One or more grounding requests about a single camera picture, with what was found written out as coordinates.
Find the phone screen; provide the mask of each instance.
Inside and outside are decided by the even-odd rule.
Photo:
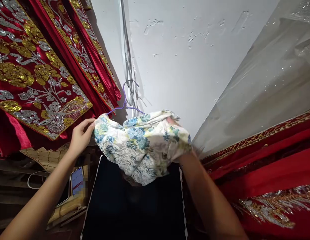
[[[65,185],[65,188],[63,190],[63,193],[62,193],[60,199],[58,200],[57,205],[64,202],[65,200],[67,200],[69,198],[69,184],[70,184],[70,181],[68,180],[66,185]]]
[[[79,167],[74,172],[72,172],[72,194],[75,195],[78,193],[84,184],[84,176],[83,176],[83,169]]]

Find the black fabric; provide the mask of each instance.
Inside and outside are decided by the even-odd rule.
[[[103,156],[82,239],[186,239],[179,166],[172,163],[168,170],[147,186],[133,187]]]

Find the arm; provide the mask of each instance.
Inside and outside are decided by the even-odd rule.
[[[75,161],[87,147],[96,119],[86,119],[73,129],[71,144],[55,170],[41,188],[17,214],[0,236],[0,240],[35,239],[46,229],[46,224],[67,183]]]
[[[248,239],[231,205],[195,153],[179,157],[195,207],[212,239]]]

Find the blue and white floral cloth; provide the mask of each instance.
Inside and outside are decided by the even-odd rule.
[[[95,121],[95,141],[108,160],[143,186],[168,174],[173,160],[191,151],[190,135],[170,124],[179,117],[162,110],[124,122],[123,126],[102,114]]]

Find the plastic cover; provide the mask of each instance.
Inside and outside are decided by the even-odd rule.
[[[310,1],[281,0],[192,143],[204,158],[309,109]]]

